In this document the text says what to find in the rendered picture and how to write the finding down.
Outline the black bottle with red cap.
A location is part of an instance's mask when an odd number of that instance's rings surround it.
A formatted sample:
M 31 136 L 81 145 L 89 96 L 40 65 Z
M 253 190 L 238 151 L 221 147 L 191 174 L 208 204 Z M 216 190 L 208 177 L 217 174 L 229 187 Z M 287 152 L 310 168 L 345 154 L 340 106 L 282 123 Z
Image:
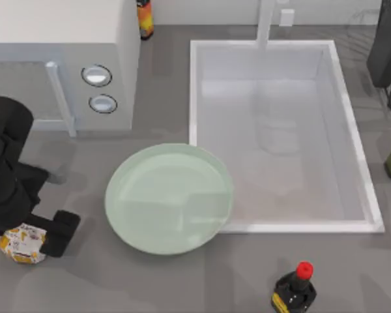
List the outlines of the black bottle with red cap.
M 282 276 L 274 285 L 270 303 L 276 313 L 307 313 L 317 297 L 311 283 L 313 264 L 301 261 L 297 268 Z

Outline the tall white tap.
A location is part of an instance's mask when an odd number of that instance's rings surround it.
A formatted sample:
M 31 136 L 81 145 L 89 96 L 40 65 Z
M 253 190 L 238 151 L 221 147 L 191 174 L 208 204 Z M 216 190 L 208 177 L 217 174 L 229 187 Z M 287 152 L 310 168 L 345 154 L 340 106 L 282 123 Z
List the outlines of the tall white tap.
M 265 50 L 267 47 L 275 4 L 276 0 L 260 0 L 259 2 L 256 44 L 260 50 Z

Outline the small round microwave knob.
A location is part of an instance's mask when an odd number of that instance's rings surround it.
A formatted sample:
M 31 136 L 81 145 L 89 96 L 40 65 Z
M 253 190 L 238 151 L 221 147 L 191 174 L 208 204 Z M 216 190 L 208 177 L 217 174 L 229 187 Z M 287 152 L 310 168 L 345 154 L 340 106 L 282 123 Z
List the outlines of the small round microwave knob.
M 105 94 L 91 97 L 88 101 L 89 107 L 96 113 L 111 114 L 117 109 L 117 101 Z

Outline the small white tap lever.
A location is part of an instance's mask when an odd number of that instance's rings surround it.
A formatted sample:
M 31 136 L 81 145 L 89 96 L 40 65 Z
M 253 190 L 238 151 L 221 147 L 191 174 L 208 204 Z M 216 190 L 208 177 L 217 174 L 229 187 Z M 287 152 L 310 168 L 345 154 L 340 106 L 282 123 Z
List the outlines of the small white tap lever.
M 294 24 L 295 11 L 293 9 L 281 9 L 280 27 L 291 27 Z

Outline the pale green plate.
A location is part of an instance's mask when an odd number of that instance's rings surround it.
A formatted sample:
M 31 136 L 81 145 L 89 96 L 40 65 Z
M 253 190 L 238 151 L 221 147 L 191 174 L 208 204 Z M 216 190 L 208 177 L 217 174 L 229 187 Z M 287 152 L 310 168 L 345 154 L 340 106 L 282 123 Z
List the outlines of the pale green plate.
M 113 173 L 104 207 L 114 233 L 148 254 L 185 254 L 212 240 L 233 210 L 226 166 L 187 143 L 163 143 L 128 157 Z

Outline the yellow and white burger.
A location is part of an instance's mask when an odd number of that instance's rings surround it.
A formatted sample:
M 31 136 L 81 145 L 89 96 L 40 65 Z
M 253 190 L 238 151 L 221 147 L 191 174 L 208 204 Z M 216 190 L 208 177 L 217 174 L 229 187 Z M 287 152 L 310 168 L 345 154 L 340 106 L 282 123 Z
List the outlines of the yellow and white burger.
M 0 249 L 16 263 L 37 264 L 46 259 L 40 249 L 46 239 L 46 230 L 21 224 L 7 230 L 0 238 Z

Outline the orange and black bottle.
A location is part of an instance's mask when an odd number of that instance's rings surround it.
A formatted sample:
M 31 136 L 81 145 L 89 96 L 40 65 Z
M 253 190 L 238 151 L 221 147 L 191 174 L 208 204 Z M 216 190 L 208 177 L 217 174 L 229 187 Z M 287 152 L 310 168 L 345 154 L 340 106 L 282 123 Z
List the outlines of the orange and black bottle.
M 151 0 L 136 0 L 141 40 L 148 40 L 154 33 Z

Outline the white sink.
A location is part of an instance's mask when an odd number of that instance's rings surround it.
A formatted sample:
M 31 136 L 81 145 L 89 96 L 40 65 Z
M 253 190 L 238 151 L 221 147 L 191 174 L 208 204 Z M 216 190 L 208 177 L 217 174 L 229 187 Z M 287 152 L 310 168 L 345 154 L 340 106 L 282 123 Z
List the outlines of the white sink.
M 382 233 L 335 43 L 193 40 L 189 142 L 234 184 L 226 233 Z

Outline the large round microwave knob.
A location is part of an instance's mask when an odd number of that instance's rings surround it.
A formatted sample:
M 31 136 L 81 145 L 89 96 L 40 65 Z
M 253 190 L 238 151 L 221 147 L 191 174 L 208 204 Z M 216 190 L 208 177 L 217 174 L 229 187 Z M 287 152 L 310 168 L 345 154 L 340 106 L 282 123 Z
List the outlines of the large round microwave knob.
M 111 83 L 111 72 L 102 65 L 92 65 L 82 68 L 81 78 L 85 83 L 93 87 L 104 87 Z

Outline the pale microwave oven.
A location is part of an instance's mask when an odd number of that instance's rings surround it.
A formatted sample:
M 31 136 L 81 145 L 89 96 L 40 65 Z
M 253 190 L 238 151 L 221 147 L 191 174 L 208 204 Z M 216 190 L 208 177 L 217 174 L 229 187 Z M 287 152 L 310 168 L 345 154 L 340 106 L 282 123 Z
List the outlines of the pale microwave oven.
M 35 130 L 68 132 L 45 64 L 58 64 L 76 131 L 132 128 L 141 46 L 135 0 L 0 0 L 0 96 L 25 104 Z M 102 65 L 112 74 L 104 87 L 81 78 Z M 94 112 L 91 97 L 117 101 L 111 114 Z

